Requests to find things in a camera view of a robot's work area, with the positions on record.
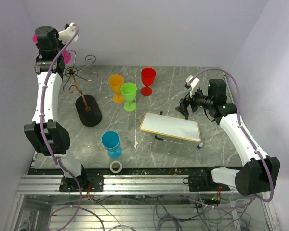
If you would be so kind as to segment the pink plastic wine glass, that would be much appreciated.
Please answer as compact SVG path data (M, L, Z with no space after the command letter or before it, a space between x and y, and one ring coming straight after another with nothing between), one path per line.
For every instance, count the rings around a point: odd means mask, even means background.
M37 35L36 34L33 34L32 41L37 46L38 40L37 40ZM68 64L70 62L70 60L71 60L70 52L67 51L67 50L64 50L63 53L62 53L62 56L63 56L64 64Z

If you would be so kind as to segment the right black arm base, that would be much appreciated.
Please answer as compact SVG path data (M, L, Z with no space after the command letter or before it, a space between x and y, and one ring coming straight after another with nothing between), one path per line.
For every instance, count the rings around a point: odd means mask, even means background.
M213 168L194 168L184 177L182 183L188 186L190 192L217 191L218 187L221 191L230 191L230 187L224 184L215 183L212 179L211 171Z

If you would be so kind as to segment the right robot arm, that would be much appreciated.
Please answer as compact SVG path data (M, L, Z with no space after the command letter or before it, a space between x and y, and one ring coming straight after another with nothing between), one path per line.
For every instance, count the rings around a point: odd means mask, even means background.
M242 196L263 192L273 192L280 161L270 157L254 140L243 124L238 109L227 102L226 82L222 79L211 79L208 83L208 94L204 95L199 87L199 79L189 76L185 87L190 90L179 101L176 110L188 119L188 107L192 112L203 109L206 116L211 116L228 135L236 148L242 168L239 170L216 167L211 174L203 178L203 186L214 190L219 184L236 188Z

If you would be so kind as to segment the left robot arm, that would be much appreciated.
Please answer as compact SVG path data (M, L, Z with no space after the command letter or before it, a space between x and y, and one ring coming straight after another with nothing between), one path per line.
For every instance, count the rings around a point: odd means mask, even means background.
M69 152L70 136L58 122L58 94L63 79L64 50L78 40L79 26L67 24L63 31L51 26L35 30L35 72L38 81L36 109L31 123L24 126L24 133L37 153L52 158L63 171L69 188L83 191L89 180L83 165Z

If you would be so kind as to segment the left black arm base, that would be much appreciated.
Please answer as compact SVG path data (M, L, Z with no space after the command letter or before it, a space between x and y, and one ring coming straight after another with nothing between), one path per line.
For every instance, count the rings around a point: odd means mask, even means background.
M77 185L74 178L62 177L59 191L70 193L70 192L79 192L81 189L82 192L102 192L104 185L104 178L98 172L92 172L82 168L81 175L77 176L76 179L79 182L80 187Z

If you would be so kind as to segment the blue plastic wine glass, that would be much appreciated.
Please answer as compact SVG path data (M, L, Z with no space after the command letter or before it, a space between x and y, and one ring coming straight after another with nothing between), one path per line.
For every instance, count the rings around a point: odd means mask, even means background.
M108 156L113 159L120 158L122 148L120 146L120 136L115 131L107 131L101 138L102 145L107 150Z

